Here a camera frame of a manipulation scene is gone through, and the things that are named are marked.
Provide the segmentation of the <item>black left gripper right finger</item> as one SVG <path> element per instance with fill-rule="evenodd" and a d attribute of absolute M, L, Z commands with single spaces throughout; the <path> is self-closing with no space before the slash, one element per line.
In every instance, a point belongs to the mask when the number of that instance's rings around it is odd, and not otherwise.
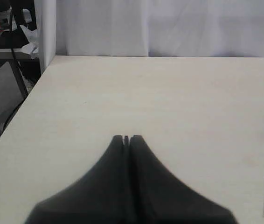
<path fill-rule="evenodd" d="M 175 177 L 142 136 L 131 137 L 129 159 L 138 223 L 237 223 L 227 208 L 205 198 Z"/>

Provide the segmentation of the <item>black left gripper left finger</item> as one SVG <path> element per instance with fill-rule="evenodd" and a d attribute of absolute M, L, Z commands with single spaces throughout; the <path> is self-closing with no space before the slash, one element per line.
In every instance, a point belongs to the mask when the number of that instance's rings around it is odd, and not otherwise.
<path fill-rule="evenodd" d="M 126 224 L 126 181 L 122 136 L 79 180 L 39 202 L 27 224 Z"/>

